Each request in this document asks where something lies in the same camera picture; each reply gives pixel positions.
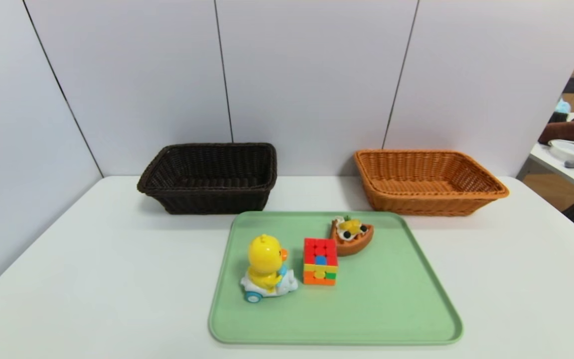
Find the wicker basket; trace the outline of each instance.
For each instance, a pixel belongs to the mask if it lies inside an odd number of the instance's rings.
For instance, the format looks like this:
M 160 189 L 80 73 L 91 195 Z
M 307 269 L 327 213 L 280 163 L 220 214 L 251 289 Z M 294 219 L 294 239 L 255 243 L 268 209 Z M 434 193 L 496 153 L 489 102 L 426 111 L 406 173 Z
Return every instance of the wicker basket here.
M 362 150 L 354 155 L 371 207 L 423 216 L 467 216 L 508 189 L 464 153 Z
M 163 148 L 137 189 L 170 214 L 260 211 L 276 183 L 269 143 L 188 144 Z

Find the dark brown wicker basket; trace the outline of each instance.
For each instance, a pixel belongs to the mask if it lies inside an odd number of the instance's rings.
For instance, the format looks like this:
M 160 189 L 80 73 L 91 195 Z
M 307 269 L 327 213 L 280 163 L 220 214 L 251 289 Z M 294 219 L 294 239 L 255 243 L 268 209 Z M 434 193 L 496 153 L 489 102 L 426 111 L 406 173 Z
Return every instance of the dark brown wicker basket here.
M 163 148 L 137 189 L 170 214 L 233 214 L 262 210 L 275 183 L 269 143 L 194 143 Z

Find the tray rim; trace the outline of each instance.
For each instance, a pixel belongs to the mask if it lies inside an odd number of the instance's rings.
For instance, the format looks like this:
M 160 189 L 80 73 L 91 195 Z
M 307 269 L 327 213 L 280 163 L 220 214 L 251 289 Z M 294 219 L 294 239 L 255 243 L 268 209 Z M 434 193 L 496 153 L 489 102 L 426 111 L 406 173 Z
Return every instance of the tray rim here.
M 216 307 L 216 297 L 220 294 L 221 286 L 221 279 L 225 273 L 225 260 L 227 258 L 227 254 L 230 250 L 230 245 L 232 241 L 232 234 L 234 225 L 237 223 L 238 220 L 241 218 L 245 218 L 246 216 L 256 215 L 256 214 L 305 214 L 305 213 L 314 213 L 314 214 L 324 214 L 328 213 L 330 215 L 340 215 L 340 214 L 355 214 L 355 213 L 368 213 L 368 214 L 378 214 L 382 216 L 389 216 L 392 219 L 400 222 L 403 229 L 407 233 L 407 236 L 411 239 L 412 245 L 418 254 L 419 259 L 421 260 L 422 264 L 427 270 L 429 277 L 433 281 L 435 288 L 439 292 L 439 295 L 442 297 L 444 304 L 446 305 L 448 311 L 451 313 L 451 317 L 453 318 L 453 325 L 455 327 L 455 334 L 453 337 L 444 340 L 444 341 L 387 341 L 386 343 L 381 343 L 379 341 L 374 341 L 371 343 L 365 342 L 343 342 L 343 343 L 308 343 L 306 341 L 298 341 L 297 343 L 293 341 L 228 341 L 221 338 L 216 331 L 214 330 L 214 326 L 212 325 L 213 317 L 214 317 L 214 308 Z M 462 336 L 464 335 L 464 323 L 462 322 L 462 318 L 460 314 L 457 312 L 455 305 L 451 301 L 451 298 L 448 296 L 446 290 L 444 290 L 444 286 L 440 282 L 439 278 L 433 271 L 431 263 L 427 259 L 426 255 L 422 251 L 422 248 L 418 241 L 413 236 L 407 222 L 405 221 L 402 216 L 386 211 L 245 211 L 241 214 L 238 214 L 236 218 L 232 221 L 232 225 L 230 226 L 230 234 L 227 237 L 227 244 L 225 245 L 225 251 L 223 252 L 223 259 L 221 261 L 221 269 L 219 270 L 218 279 L 216 280 L 216 288 L 214 288 L 214 295 L 212 296 L 212 304 L 210 305 L 209 316 L 207 318 L 207 327 L 209 329 L 210 334 L 216 339 L 217 341 L 227 344 L 227 345 L 288 345 L 288 346 L 444 346 L 444 345 L 452 345 L 453 343 L 459 341 Z

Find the rubik's cube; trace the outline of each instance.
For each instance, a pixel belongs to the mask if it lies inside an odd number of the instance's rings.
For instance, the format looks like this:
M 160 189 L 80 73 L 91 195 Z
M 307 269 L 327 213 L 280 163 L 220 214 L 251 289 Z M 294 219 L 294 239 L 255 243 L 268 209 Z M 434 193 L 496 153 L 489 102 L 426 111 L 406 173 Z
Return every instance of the rubik's cube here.
M 305 238 L 303 254 L 305 261 L 302 272 L 303 283 L 335 286 L 335 276 L 338 273 L 335 240 Z

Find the toy wheel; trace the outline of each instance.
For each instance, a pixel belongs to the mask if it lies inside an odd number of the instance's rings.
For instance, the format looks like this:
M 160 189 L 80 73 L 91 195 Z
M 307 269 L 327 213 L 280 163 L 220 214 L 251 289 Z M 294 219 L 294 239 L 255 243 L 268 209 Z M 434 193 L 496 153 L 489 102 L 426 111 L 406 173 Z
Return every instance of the toy wheel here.
M 245 300 L 249 303 L 258 303 L 260 300 L 263 299 L 263 296 L 260 293 L 256 292 L 246 292 L 245 293 Z

